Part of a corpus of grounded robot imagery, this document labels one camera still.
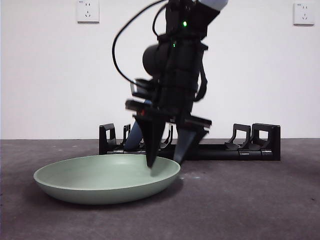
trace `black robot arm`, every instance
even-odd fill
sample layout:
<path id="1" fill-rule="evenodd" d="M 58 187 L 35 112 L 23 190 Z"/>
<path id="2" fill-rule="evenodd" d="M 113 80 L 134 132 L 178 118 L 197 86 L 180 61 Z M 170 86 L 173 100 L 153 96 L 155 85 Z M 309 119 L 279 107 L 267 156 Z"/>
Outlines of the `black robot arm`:
<path id="1" fill-rule="evenodd" d="M 206 129 L 212 122 L 191 115 L 193 103 L 206 93 L 202 59 L 208 47 L 201 41 L 207 36 L 208 25 L 227 2 L 169 0 L 165 5 L 166 32 L 157 36 L 158 44 L 148 47 L 143 54 L 143 66 L 152 79 L 136 79 L 136 88 L 131 85 L 133 96 L 152 104 L 135 100 L 125 103 L 127 109 L 136 111 L 134 117 L 142 132 L 149 167 L 158 154 L 166 123 L 176 124 L 178 140 L 173 160 L 178 163 L 208 133 Z"/>

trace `green plate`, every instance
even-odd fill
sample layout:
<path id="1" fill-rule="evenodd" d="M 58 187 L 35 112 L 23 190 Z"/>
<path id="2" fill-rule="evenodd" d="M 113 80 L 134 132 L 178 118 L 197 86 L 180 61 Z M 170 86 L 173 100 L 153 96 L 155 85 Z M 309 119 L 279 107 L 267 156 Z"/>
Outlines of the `green plate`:
<path id="1" fill-rule="evenodd" d="M 149 197 L 167 188 L 180 165 L 145 155 L 114 154 L 72 158 L 37 170 L 33 178 L 48 195 L 76 204 L 117 204 Z"/>

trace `black rack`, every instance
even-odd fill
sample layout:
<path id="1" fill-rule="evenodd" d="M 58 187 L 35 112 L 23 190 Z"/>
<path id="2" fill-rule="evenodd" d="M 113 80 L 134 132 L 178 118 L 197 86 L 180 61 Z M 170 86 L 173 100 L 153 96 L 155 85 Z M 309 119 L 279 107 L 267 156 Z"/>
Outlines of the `black rack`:
<path id="1" fill-rule="evenodd" d="M 116 131 L 113 123 L 99 126 L 99 155 L 106 154 L 145 154 L 144 143 L 133 151 L 124 151 L 130 124 L 123 127 L 123 140 L 117 144 Z M 242 144 L 234 143 L 237 131 L 246 132 Z M 260 138 L 260 131 L 267 132 L 267 139 Z M 173 125 L 169 125 L 168 137 L 160 144 L 159 157 L 173 159 L 175 147 L 173 144 Z M 240 161 L 280 161 L 281 159 L 281 127 L 254 123 L 250 125 L 234 124 L 233 135 L 229 141 L 222 144 L 199 144 L 189 154 L 187 160 L 240 160 Z"/>

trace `gray floor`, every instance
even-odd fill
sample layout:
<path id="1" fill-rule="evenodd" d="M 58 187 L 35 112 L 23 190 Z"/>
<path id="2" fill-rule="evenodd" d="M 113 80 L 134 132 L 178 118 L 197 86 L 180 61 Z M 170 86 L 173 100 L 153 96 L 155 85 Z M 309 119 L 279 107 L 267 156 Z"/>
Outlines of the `gray floor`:
<path id="1" fill-rule="evenodd" d="M 320 139 L 281 147 L 281 162 L 187 161 L 157 195 L 87 206 L 47 196 L 33 173 L 96 155 L 97 140 L 3 140 L 1 239 L 319 240 Z"/>

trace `electrical outlet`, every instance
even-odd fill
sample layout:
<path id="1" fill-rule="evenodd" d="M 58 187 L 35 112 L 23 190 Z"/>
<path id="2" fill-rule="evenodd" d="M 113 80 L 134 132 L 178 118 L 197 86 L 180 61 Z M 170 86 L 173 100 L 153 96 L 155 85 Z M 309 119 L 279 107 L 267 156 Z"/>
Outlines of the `electrical outlet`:
<path id="1" fill-rule="evenodd" d="M 77 0 L 76 18 L 78 23 L 99 23 L 99 0 Z"/>
<path id="2" fill-rule="evenodd" d="M 294 4 L 294 25 L 314 25 L 315 14 L 313 2 L 296 2 Z"/>

